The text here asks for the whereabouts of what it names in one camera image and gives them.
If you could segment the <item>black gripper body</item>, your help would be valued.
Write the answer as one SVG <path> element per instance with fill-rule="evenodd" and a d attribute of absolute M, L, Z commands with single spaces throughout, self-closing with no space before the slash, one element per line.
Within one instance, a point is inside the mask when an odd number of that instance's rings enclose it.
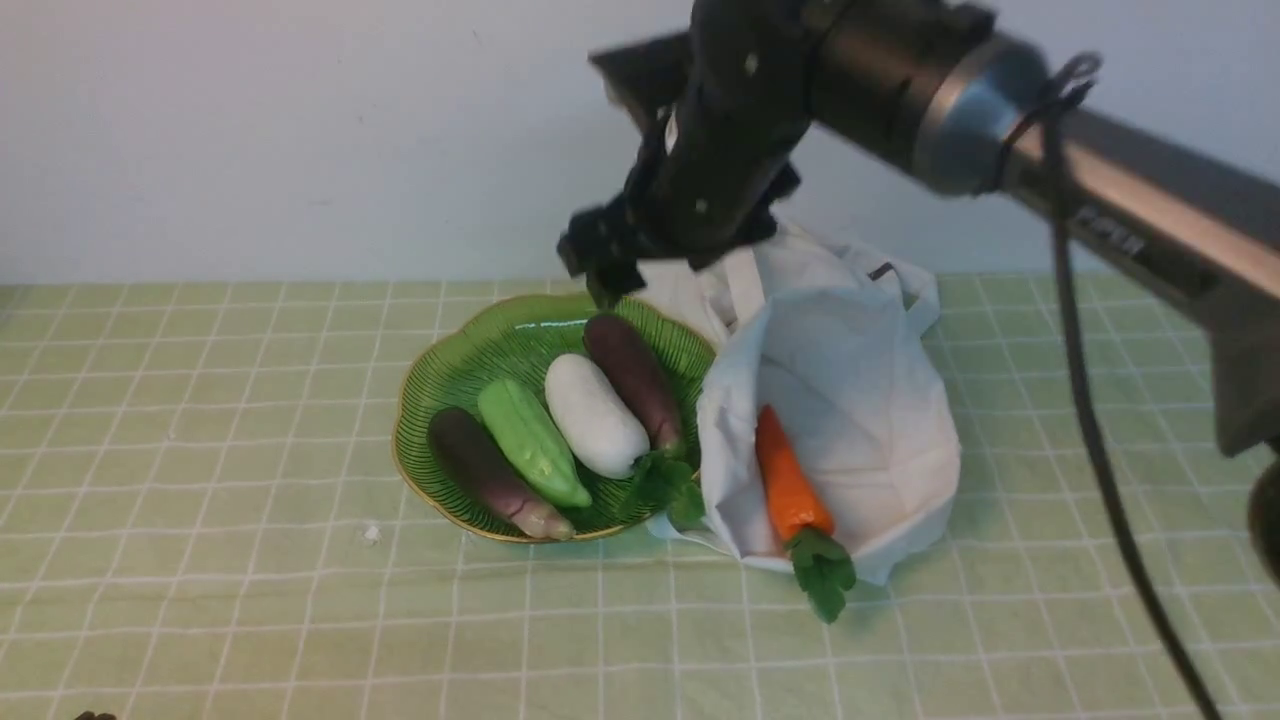
<path fill-rule="evenodd" d="M 812 123 L 805 8 L 698 1 L 685 31 L 589 58 L 643 136 L 622 190 L 575 213 L 557 246 L 590 295 L 643 290 L 643 261 L 701 272 L 776 232 L 771 205 L 796 190 L 788 159 Z"/>

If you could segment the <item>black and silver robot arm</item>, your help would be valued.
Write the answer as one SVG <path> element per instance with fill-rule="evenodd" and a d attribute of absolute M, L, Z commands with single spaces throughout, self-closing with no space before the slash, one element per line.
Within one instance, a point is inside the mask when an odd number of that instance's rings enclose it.
<path fill-rule="evenodd" d="M 1277 187 L 1082 105 L 1100 58 L 1051 70 L 995 15 L 945 1 L 698 1 L 685 31 L 591 54 L 641 132 L 609 202 L 559 256 L 598 305 L 653 283 L 719 341 L 696 424 L 704 516 L 657 536 L 797 573 L 765 509 L 756 414 L 771 404 L 882 584 L 945 530 L 960 443 L 922 347 L 933 275 L 778 223 L 790 156 L 823 126 L 945 197 L 1005 193 L 1048 224 L 1064 313 L 1076 240 L 1210 341 L 1216 442 L 1277 446 Z"/>

